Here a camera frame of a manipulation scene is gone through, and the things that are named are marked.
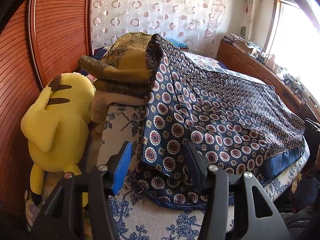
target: pikachu plush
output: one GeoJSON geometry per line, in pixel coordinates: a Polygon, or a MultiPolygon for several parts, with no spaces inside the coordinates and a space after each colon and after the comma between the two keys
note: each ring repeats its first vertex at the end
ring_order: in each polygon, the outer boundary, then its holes
{"type": "MultiPolygon", "coordinates": [[[[40,93],[21,120],[34,161],[30,174],[31,198],[41,202],[44,172],[71,171],[81,174],[82,158],[89,134],[90,106],[94,88],[77,73],[56,76],[40,93]]],[[[88,194],[83,194],[83,206],[88,194]]]]}

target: metal screw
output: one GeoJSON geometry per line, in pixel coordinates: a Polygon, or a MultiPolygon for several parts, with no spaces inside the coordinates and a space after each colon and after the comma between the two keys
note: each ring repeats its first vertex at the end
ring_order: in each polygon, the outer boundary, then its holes
{"type": "Polygon", "coordinates": [[[210,171],[217,171],[218,170],[218,167],[216,165],[210,165],[209,166],[209,170],[210,171]]]}
{"type": "Polygon", "coordinates": [[[106,165],[100,165],[100,166],[98,166],[98,170],[99,171],[106,171],[108,169],[108,166],[106,166],[106,165]]]}
{"type": "Polygon", "coordinates": [[[248,179],[253,177],[253,174],[250,171],[246,171],[243,175],[248,179]]]}
{"type": "Polygon", "coordinates": [[[68,171],[68,172],[66,172],[66,173],[64,174],[64,178],[65,178],[65,179],[71,179],[72,176],[73,176],[73,173],[70,172],[70,171],[68,171]]]}

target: bottle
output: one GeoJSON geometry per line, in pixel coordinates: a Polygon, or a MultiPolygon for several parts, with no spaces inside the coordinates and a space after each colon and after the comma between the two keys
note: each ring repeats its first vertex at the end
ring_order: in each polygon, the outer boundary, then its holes
{"type": "Polygon", "coordinates": [[[272,54],[268,56],[267,67],[271,70],[274,70],[276,65],[276,55],[272,54]]]}

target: wooden cabinet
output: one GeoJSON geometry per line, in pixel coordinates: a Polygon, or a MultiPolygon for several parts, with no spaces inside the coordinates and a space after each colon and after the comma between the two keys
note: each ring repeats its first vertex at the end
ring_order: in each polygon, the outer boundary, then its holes
{"type": "Polygon", "coordinates": [[[267,85],[275,87],[275,92],[285,105],[294,113],[298,113],[301,100],[279,80],[276,75],[260,62],[249,57],[239,49],[223,41],[217,52],[217,60],[221,61],[228,69],[258,78],[267,85]]]}

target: patterned blanket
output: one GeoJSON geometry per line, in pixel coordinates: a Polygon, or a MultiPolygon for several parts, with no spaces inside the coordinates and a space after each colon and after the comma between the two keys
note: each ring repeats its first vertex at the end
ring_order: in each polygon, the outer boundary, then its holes
{"type": "Polygon", "coordinates": [[[193,187],[187,141],[208,165],[251,171],[263,186],[272,179],[270,169],[278,175],[300,157],[304,122],[273,86],[201,69],[157,34],[146,57],[153,74],[134,177],[153,201],[188,210],[207,201],[193,187]]]}

